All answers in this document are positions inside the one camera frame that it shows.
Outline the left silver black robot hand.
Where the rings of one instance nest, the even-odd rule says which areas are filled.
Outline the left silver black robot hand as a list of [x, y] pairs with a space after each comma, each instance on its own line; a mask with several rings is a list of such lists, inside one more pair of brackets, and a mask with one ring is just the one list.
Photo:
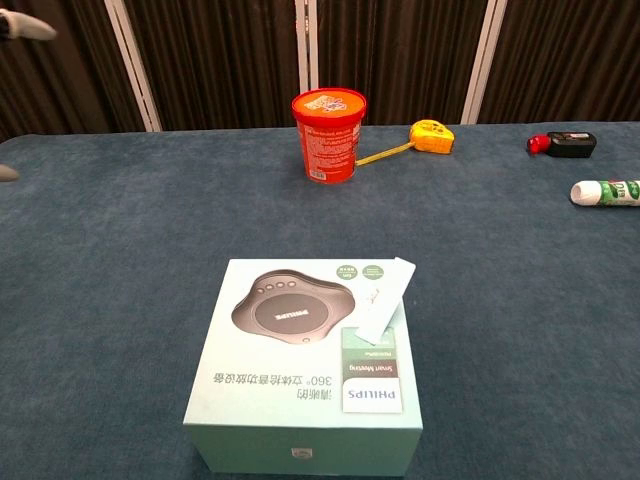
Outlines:
[[57, 36], [57, 31], [47, 22], [36, 17], [1, 9], [1, 41], [27, 39], [35, 41], [51, 41]]

